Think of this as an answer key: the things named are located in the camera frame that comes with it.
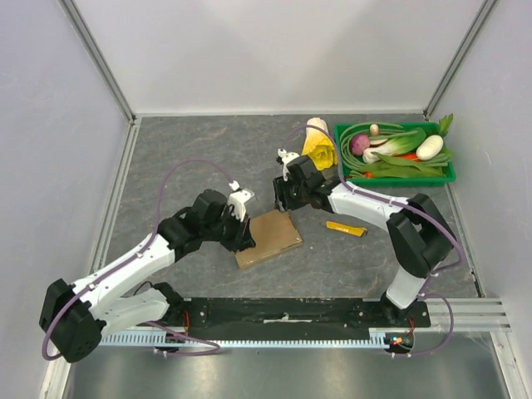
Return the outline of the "brown cardboard express box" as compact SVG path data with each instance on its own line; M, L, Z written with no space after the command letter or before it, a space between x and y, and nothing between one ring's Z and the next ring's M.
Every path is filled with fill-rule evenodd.
M241 270L277 257L303 244L303 239L289 213L282 213L278 210L272 210L253 218L250 232L256 243L255 247L235 255L237 265Z

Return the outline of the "yellow utility knife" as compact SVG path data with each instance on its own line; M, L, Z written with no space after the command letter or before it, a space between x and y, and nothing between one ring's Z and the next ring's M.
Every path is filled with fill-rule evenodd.
M363 237L367 234L367 229L364 227L354 227L329 220L326 222L326 227L330 230L350 234L355 237Z

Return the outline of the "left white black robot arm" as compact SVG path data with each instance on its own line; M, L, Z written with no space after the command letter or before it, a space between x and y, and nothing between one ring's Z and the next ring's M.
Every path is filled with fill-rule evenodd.
M45 333L42 356L79 362L113 333L158 321L173 327L182 318L182 298L167 283L141 295L125 294L145 278L215 242L232 253L255 246L246 204L248 189L225 196L216 190L200 193L190 207L163 219L154 232L104 268L66 283L59 278L47 287L39 325Z

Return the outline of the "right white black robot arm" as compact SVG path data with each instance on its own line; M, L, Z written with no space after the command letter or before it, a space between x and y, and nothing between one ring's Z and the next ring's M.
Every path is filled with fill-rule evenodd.
M302 180L273 180L276 209L286 212L307 205L330 214L360 219L389 233L400 265L382 296L382 321L400 327L411 316L410 306L432 271L458 248L456 236L430 197L410 199L383 195L321 174Z

